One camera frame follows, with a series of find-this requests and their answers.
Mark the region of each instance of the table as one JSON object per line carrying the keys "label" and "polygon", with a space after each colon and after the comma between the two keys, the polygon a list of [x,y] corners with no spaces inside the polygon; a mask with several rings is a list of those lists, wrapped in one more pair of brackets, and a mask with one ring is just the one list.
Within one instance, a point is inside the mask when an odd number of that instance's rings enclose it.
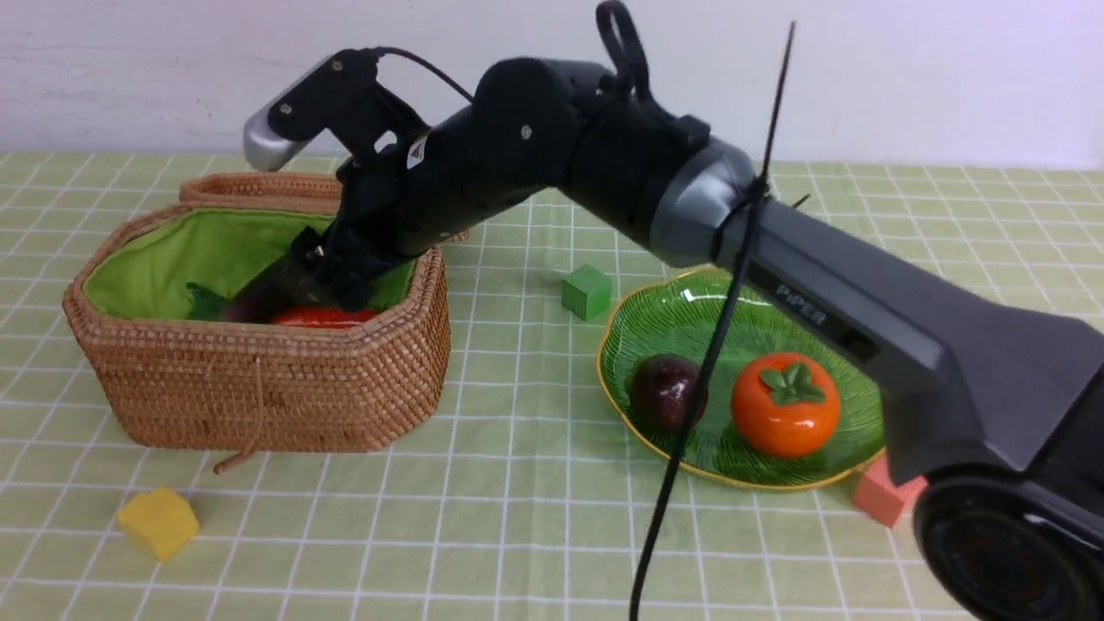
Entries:
{"label": "table", "polygon": [[[329,157],[290,169],[333,170]],[[597,386],[606,317],[560,306],[584,262],[616,293],[673,275],[555,192],[446,248],[454,354],[440,409],[389,450],[147,450],[106,406],[60,309],[124,220],[235,156],[0,154],[0,620],[625,619],[664,463]],[[781,162],[778,196],[1007,304],[1104,326],[1104,172]],[[170,486],[202,530],[169,564],[114,514]],[[853,482],[753,494],[680,476],[647,619],[967,619],[907,526]]]}

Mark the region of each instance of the wooden block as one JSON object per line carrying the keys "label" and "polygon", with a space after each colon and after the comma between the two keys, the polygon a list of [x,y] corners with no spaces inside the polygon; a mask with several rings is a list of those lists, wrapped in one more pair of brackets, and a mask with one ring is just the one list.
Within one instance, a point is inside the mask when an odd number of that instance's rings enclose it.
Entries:
{"label": "wooden block", "polygon": [[927,486],[923,476],[898,487],[890,481],[889,460],[879,457],[862,474],[851,497],[852,504],[887,528],[893,528]]}
{"label": "wooden block", "polygon": [[609,308],[613,290],[613,278],[587,263],[563,278],[560,303],[580,319],[590,322]]}
{"label": "wooden block", "polygon": [[176,556],[200,528],[188,501],[167,487],[138,494],[116,517],[131,544],[160,562]]}

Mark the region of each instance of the white wall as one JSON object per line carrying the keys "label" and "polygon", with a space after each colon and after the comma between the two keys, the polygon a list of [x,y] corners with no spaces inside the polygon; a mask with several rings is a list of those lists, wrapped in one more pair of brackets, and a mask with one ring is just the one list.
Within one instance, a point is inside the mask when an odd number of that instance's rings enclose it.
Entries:
{"label": "white wall", "polygon": [[[595,3],[6,0],[0,148],[236,152],[255,109],[344,46],[407,48],[469,90],[506,56],[607,62]],[[754,154],[797,19],[781,158],[1104,167],[1100,0],[628,6],[657,97]],[[463,105],[405,60],[383,77],[431,122]]]}

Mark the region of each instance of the warning label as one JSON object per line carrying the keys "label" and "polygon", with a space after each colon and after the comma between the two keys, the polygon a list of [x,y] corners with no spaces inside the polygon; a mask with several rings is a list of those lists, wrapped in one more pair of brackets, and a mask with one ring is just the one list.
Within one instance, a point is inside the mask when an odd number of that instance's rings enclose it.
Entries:
{"label": "warning label", "polygon": [[415,166],[422,164],[425,159],[425,140],[429,135],[426,134],[411,145],[408,151],[406,151],[406,170],[414,168]]}

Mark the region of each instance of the persimmon calyx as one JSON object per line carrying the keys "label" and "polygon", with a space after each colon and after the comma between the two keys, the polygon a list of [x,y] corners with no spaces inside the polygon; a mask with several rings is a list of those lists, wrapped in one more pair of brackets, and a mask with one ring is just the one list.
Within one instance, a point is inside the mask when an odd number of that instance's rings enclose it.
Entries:
{"label": "persimmon calyx", "polygon": [[760,379],[771,388],[771,400],[779,408],[827,400],[825,391],[813,383],[813,371],[805,362],[794,362],[781,371],[763,369]]}

